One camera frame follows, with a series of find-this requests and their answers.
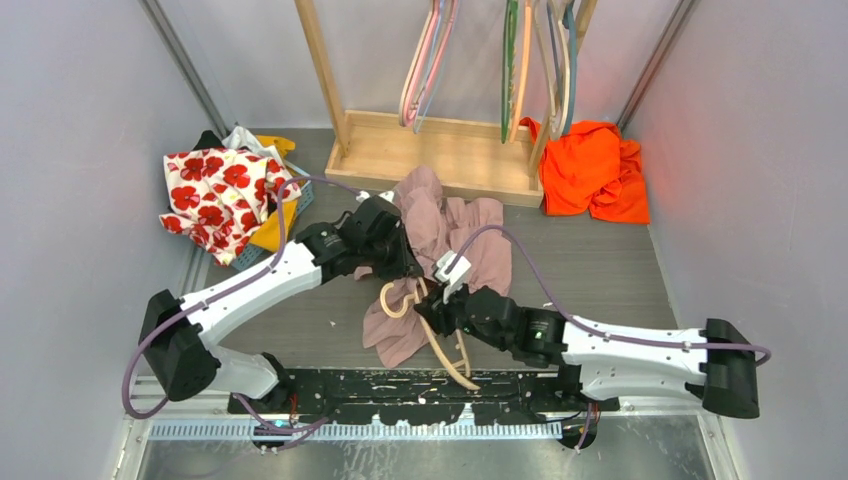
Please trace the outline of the beige plastic hanger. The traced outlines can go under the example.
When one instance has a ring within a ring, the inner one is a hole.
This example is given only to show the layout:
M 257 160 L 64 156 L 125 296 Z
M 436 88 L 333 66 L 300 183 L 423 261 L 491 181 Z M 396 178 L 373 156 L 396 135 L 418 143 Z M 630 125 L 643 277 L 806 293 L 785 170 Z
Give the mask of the beige plastic hanger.
M 401 307 L 398 310 L 394 310 L 389 306 L 387 300 L 388 293 L 393 288 L 393 282 L 386 283 L 382 287 L 378 297 L 383 312 L 392 319 L 403 318 L 414 305 L 417 305 L 429 293 L 424 278 L 419 277 L 417 279 L 417 286 L 413 288 L 411 293 L 402 298 Z M 472 392 L 479 391 L 481 386 L 472 380 L 472 366 L 463 335 L 460 332 L 455 333 L 455 347 L 460 352 L 461 359 L 456 362 L 451 362 L 445 354 L 439 340 L 436 338 L 435 332 L 427 321 L 420 314 L 418 314 L 418 319 L 427 335 L 430 347 L 448 375 L 466 390 Z

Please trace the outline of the pink pleated skirt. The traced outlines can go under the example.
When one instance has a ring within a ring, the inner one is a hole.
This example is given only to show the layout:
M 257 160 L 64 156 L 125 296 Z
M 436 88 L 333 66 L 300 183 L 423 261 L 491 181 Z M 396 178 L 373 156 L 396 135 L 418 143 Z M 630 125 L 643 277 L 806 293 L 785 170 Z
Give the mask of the pink pleated skirt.
M 424 278 L 434 280 L 434 265 L 446 252 L 459 251 L 473 232 L 488 224 L 504 223 L 504 205 L 492 198 L 465 201 L 445 194 L 436 173 L 419 166 L 394 187 L 413 254 Z M 511 243 L 498 232 L 478 237 L 464 253 L 471 263 L 469 289 L 487 286 L 505 296 L 512 284 Z M 375 348 L 382 365 L 396 368 L 428 344 L 417 315 L 389 317 L 376 300 L 363 319 L 362 343 Z

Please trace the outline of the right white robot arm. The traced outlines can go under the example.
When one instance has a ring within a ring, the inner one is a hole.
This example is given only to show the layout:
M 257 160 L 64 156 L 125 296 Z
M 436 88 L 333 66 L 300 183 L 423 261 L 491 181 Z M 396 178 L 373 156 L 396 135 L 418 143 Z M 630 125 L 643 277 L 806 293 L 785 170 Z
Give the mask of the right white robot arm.
M 428 294 L 415 311 L 439 335 L 455 331 L 529 367 L 555 366 L 558 403 L 577 411 L 622 396 L 697 400 L 720 416 L 760 415 L 757 353 L 730 322 L 702 328 L 643 329 L 524 307 L 483 287 Z

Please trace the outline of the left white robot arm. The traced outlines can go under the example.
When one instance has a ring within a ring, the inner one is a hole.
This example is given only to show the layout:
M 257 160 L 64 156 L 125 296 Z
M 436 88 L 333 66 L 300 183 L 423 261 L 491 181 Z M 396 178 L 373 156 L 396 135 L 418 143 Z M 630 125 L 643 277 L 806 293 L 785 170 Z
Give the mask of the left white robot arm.
M 180 299 L 168 290 L 154 295 L 141 335 L 153 338 L 144 357 L 166 399 L 214 390 L 240 394 L 269 413 L 285 409 L 293 389 L 282 364 L 222 341 L 268 308 L 360 267 L 386 282 L 421 275 L 393 199 L 391 192 L 366 195 L 340 225 L 310 225 L 276 255 L 217 285 Z

